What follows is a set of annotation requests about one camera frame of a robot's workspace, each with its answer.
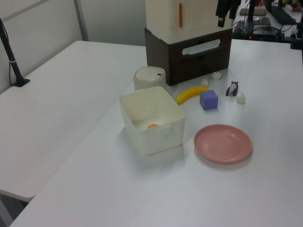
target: white plastic box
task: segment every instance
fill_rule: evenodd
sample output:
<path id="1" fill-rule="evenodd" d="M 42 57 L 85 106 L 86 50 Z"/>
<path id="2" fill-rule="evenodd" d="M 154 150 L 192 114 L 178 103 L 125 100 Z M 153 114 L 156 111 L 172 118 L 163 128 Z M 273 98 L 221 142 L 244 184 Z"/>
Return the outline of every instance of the white plastic box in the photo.
<path id="1" fill-rule="evenodd" d="M 217 4 L 218 0 L 145 0 L 146 27 L 167 44 L 230 29 L 229 12 L 224 27 L 218 27 Z"/>
<path id="2" fill-rule="evenodd" d="M 119 98 L 127 132 L 143 155 L 182 144 L 185 113 L 162 87 L 151 87 Z M 149 128 L 151 124 L 159 126 Z"/>

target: toy panda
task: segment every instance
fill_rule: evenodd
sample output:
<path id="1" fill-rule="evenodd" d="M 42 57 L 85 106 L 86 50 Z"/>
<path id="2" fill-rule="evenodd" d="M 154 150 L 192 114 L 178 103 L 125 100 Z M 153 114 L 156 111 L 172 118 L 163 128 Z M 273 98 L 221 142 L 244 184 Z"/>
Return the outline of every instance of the toy panda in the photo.
<path id="1" fill-rule="evenodd" d="M 228 96 L 230 93 L 232 93 L 233 96 L 236 96 L 238 92 L 238 82 L 233 82 L 229 86 L 229 88 L 226 91 L 226 96 Z"/>

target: yellow banana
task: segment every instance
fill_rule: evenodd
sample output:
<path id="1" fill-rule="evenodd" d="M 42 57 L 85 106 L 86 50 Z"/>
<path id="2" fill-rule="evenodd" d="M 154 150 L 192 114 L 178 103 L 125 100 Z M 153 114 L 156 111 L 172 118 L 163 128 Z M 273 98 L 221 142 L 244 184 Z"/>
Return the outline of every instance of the yellow banana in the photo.
<path id="1" fill-rule="evenodd" d="M 181 103 L 185 102 L 192 96 L 199 95 L 202 91 L 208 91 L 208 87 L 203 86 L 197 86 L 197 87 L 191 87 L 185 91 L 183 91 L 178 97 L 175 99 L 176 103 L 180 105 Z"/>

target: purple cube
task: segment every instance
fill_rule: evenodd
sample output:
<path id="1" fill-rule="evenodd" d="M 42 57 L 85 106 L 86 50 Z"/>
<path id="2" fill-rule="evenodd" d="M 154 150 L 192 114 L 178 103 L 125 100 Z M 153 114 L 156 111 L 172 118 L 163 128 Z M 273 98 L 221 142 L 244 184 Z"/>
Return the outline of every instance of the purple cube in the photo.
<path id="1" fill-rule="evenodd" d="M 200 94 L 200 105 L 204 110 L 218 108 L 218 96 L 214 90 L 202 91 Z"/>

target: drawer handle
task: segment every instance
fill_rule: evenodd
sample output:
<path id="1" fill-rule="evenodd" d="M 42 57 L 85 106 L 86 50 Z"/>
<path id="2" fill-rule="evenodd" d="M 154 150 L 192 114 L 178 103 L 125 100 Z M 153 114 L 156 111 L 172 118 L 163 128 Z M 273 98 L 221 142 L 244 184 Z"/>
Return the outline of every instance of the drawer handle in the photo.
<path id="1" fill-rule="evenodd" d="M 182 3 L 179 3 L 179 20 L 178 20 L 179 27 L 182 27 Z"/>
<path id="2" fill-rule="evenodd" d="M 219 44 L 220 44 L 220 39 L 216 39 L 216 40 L 204 43 L 204 44 L 199 44 L 196 46 L 191 46 L 191 47 L 185 48 L 182 50 L 182 54 L 183 55 L 195 54 L 195 53 L 200 53 L 203 51 L 208 51 L 208 50 L 217 48 L 219 46 Z"/>

